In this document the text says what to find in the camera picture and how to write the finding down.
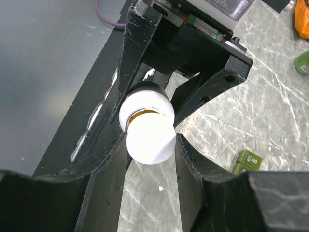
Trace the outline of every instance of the marble floor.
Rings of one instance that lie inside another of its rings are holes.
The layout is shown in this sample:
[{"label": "marble floor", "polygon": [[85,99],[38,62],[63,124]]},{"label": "marble floor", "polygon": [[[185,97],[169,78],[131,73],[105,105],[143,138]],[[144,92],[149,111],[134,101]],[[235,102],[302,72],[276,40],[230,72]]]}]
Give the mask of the marble floor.
[{"label": "marble floor", "polygon": [[[260,1],[235,35],[254,62],[248,80],[211,100],[177,132],[228,170],[248,149],[263,158],[261,170],[309,171],[309,79],[293,62],[309,43],[295,37],[292,12],[277,14]],[[174,74],[167,93],[184,81]],[[132,162],[118,231],[182,231],[174,157],[155,166]]]}]

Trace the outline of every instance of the white cylindrical object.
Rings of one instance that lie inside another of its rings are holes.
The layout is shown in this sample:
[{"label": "white cylindrical object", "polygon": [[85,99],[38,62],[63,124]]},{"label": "white cylindrical object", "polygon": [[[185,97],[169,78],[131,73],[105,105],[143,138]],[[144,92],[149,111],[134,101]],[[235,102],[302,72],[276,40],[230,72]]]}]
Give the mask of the white cylindrical object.
[{"label": "white cylindrical object", "polygon": [[119,122],[123,132],[133,114],[142,110],[153,110],[164,115],[174,124],[175,113],[170,101],[161,93],[152,90],[141,90],[129,95],[122,104],[119,112]]},{"label": "white cylindrical object", "polygon": [[175,129],[163,115],[142,114],[128,127],[127,151],[139,163],[148,165],[162,163],[173,154],[175,145]]},{"label": "white cylindrical object", "polygon": [[130,156],[142,164],[166,161],[175,151],[175,113],[163,90],[140,87],[128,95],[119,112],[119,122],[126,132]]}]

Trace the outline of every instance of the mounting hole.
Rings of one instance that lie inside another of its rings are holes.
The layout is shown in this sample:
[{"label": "mounting hole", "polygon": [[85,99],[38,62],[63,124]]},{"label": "mounting hole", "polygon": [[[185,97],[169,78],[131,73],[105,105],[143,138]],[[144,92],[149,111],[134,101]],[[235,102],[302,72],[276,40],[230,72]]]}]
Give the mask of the mounting hole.
[{"label": "mounting hole", "polygon": [[208,96],[205,96],[205,97],[202,97],[201,99],[200,99],[200,102],[202,103],[202,104],[206,104],[207,102],[209,102],[211,99],[208,97]]},{"label": "mounting hole", "polygon": [[224,80],[227,81],[227,82],[234,82],[234,81],[235,81],[235,78],[232,77],[232,76],[226,76],[226,77],[224,78]]}]

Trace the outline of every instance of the white plastic bottle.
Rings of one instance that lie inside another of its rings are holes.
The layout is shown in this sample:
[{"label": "white plastic bottle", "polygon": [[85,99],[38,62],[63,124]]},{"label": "white plastic bottle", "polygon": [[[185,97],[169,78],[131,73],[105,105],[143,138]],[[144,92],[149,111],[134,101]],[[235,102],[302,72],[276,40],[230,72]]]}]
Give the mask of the white plastic bottle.
[{"label": "white plastic bottle", "polygon": [[133,86],[119,112],[130,156],[149,165],[166,161],[176,145],[174,119],[173,106],[158,84],[143,81]]}]

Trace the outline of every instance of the purple cable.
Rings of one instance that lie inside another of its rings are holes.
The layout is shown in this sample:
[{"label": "purple cable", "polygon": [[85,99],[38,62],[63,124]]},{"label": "purple cable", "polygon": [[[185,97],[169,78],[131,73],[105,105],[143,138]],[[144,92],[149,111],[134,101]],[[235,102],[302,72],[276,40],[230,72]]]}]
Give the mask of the purple cable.
[{"label": "purple cable", "polygon": [[[151,3],[150,3],[150,6],[153,7],[154,6],[154,2],[155,0],[152,0]],[[97,14],[98,16],[100,16],[100,18],[108,23],[109,25],[112,25],[116,28],[125,28],[126,27],[126,24],[125,23],[115,23],[115,22],[112,22],[110,21],[107,17],[105,17],[104,14],[102,14],[101,10],[100,10],[100,7],[99,7],[99,0],[96,0],[96,11],[97,11]]]}]

